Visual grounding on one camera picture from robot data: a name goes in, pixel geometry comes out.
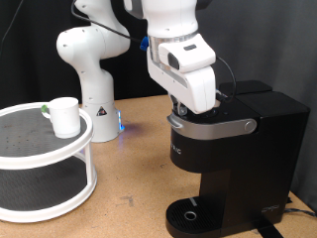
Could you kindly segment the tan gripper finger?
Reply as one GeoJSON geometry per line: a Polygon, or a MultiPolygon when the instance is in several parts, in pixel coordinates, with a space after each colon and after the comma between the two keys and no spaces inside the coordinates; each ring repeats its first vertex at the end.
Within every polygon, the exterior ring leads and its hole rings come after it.
{"type": "Polygon", "coordinates": [[[183,103],[181,103],[176,97],[170,95],[169,98],[172,102],[172,110],[178,116],[185,116],[188,113],[187,107],[183,103]]]}

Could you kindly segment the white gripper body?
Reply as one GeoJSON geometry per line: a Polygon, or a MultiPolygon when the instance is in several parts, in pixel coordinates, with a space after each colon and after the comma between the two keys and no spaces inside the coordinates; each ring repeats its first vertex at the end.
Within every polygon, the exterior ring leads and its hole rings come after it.
{"type": "Polygon", "coordinates": [[[178,73],[148,58],[148,71],[154,81],[195,114],[209,111],[216,105],[215,73],[211,66],[178,73]]]}

